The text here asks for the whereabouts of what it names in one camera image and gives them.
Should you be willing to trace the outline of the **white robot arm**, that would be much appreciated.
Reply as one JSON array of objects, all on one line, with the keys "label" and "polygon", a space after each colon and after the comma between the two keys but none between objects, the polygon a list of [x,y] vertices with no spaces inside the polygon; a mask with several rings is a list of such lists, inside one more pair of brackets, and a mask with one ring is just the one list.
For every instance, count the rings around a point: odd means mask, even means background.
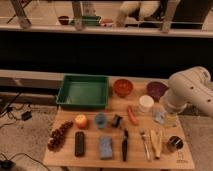
[{"label": "white robot arm", "polygon": [[160,100],[165,115],[164,126],[177,124],[178,115],[188,103],[213,118],[213,90],[209,87],[210,72],[201,66],[192,67],[172,74],[168,79],[169,89]]}]

